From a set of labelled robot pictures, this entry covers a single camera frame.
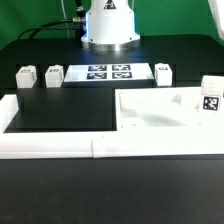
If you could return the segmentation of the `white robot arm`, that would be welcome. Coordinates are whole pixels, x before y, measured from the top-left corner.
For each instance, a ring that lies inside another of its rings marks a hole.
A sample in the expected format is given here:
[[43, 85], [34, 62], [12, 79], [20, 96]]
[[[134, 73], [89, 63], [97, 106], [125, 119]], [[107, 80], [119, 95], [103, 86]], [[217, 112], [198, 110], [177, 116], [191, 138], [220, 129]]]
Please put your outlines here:
[[136, 46], [143, 35], [201, 32], [203, 12], [224, 40], [224, 0], [91, 0], [81, 43], [98, 51], [120, 51]]

